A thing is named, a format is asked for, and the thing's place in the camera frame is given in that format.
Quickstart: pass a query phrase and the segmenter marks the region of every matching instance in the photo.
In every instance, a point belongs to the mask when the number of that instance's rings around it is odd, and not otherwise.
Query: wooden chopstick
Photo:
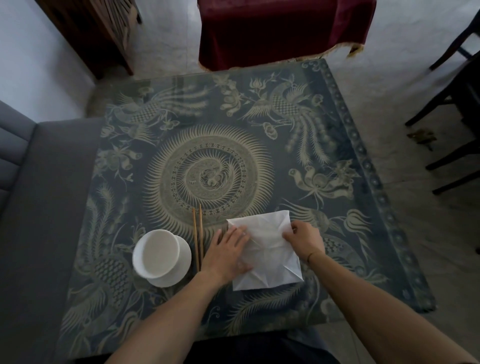
[[[197,262],[197,273],[200,272],[200,260],[198,258],[198,242],[197,242],[197,222],[195,219],[195,208],[192,208],[193,214],[193,240],[195,242],[195,258]]]
[[[198,214],[200,219],[200,267],[204,261],[204,226],[202,224],[202,204],[198,206]]]

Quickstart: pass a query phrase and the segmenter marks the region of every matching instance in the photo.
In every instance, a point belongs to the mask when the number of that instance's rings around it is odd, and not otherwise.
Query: gray sofa
[[[52,362],[102,123],[0,102],[2,363]]]

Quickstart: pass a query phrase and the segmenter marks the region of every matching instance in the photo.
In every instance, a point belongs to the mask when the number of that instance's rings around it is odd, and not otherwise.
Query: maroon cloth
[[[365,43],[376,0],[198,0],[200,63],[212,70]]]

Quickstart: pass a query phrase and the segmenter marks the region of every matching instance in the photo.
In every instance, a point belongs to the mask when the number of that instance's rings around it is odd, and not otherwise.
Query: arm
[[[292,227],[284,238],[308,261],[377,363],[478,363],[410,307],[328,257],[318,229],[302,221]]]
[[[112,354],[108,364],[182,363],[204,312],[218,289],[250,267],[239,257],[250,236],[232,227],[219,243],[218,230],[201,271],[180,292],[151,314]]]

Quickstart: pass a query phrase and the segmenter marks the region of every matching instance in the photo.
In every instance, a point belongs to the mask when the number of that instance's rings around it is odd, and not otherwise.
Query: person's left hand
[[[246,229],[246,226],[232,226],[220,242],[218,240],[222,230],[217,230],[212,238],[200,271],[206,273],[209,279],[215,280],[219,287],[252,269],[240,260],[243,248],[250,239]]]

